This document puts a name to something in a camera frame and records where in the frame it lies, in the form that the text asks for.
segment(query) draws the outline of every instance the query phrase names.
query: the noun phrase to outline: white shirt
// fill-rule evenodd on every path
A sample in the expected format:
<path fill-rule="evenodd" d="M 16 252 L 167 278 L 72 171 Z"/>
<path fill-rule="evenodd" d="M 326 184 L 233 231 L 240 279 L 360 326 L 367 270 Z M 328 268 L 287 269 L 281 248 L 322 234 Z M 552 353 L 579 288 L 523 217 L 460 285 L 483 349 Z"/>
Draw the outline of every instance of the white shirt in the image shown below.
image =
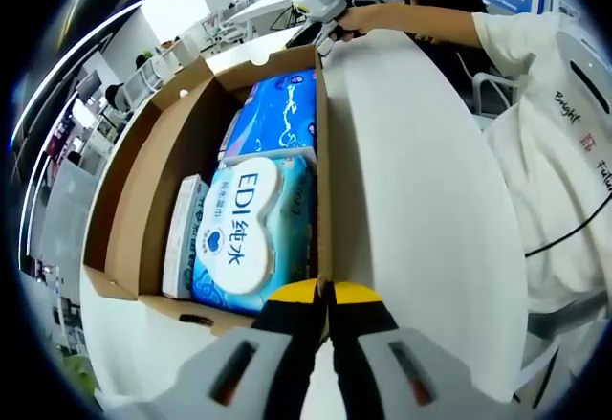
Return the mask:
<path fill-rule="evenodd" d="M 561 60 L 556 36 L 569 17 L 476 13 L 473 19 L 497 69 L 508 77 L 525 75 L 517 103 L 486 135 L 528 253 L 579 226 L 608 196 L 612 128 Z M 587 132 L 592 137 L 585 139 Z M 596 148 L 589 147 L 591 140 Z M 527 278 L 530 309 L 537 312 L 555 311 L 601 287 L 612 298 L 612 203 L 582 231 L 529 257 Z"/>

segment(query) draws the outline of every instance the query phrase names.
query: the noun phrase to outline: hand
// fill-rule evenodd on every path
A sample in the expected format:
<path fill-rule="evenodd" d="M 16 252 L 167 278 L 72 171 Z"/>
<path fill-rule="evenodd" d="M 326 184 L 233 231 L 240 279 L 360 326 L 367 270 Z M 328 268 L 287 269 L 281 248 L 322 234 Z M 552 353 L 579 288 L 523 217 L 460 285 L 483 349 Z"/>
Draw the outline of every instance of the hand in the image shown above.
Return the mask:
<path fill-rule="evenodd" d="M 346 11 L 344 16 L 338 20 L 339 24 L 347 31 L 342 37 L 344 42 L 353 38 L 351 31 L 359 31 L 362 34 L 372 31 L 374 26 L 374 16 L 377 12 L 377 5 L 365 7 L 352 7 Z"/>

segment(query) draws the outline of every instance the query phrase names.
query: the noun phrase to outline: seated person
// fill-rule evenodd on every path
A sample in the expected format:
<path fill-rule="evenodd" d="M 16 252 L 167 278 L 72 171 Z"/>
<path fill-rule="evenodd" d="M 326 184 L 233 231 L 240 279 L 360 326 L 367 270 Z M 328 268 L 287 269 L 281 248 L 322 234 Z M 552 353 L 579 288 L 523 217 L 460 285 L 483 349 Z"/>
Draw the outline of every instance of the seated person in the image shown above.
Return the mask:
<path fill-rule="evenodd" d="M 353 8 L 339 23 L 481 48 L 504 76 L 526 75 L 517 103 L 485 135 L 521 230 L 529 309 L 554 312 L 602 287 L 612 297 L 612 70 L 598 39 L 560 13 L 400 3 Z"/>
<path fill-rule="evenodd" d="M 125 108 L 127 107 L 124 105 L 124 100 L 123 102 L 119 100 L 118 92 L 122 86 L 122 83 L 120 83 L 119 85 L 109 85 L 108 87 L 106 87 L 106 91 L 104 92 L 104 97 L 106 98 L 106 101 L 113 109 L 116 109 L 120 112 L 125 111 Z"/>
<path fill-rule="evenodd" d="M 140 54 L 136 57 L 136 70 L 138 71 L 146 63 L 148 58 L 144 54 Z"/>
<path fill-rule="evenodd" d="M 486 12 L 483 0 L 405 0 L 407 4 L 442 7 L 458 11 Z M 428 36 L 415 35 L 417 45 L 438 66 L 455 90 L 471 92 L 471 77 L 487 73 L 492 63 L 486 53 L 465 46 L 432 41 Z"/>

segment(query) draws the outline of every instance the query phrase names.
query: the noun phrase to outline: white wet wipes lid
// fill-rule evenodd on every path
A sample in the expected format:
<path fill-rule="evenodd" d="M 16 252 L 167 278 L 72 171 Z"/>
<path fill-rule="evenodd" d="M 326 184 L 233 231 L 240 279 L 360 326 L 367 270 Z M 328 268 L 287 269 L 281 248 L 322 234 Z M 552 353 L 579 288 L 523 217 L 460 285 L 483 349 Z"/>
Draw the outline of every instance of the white wet wipes lid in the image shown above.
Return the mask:
<path fill-rule="evenodd" d="M 265 157 L 218 171 L 204 203 L 196 253 L 210 277 L 230 294 L 256 292 L 273 271 L 265 217 L 278 198 L 282 176 Z"/>

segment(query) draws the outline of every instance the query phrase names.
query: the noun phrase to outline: white box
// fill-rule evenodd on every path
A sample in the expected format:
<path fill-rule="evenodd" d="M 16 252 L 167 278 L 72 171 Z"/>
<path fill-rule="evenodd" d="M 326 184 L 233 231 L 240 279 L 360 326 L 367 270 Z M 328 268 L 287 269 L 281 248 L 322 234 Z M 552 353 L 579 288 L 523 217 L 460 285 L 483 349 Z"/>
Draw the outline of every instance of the white box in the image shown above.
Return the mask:
<path fill-rule="evenodd" d="M 165 245 L 162 280 L 162 293 L 170 298 L 191 298 L 195 237 L 208 189 L 197 174 L 185 178 L 179 188 Z"/>

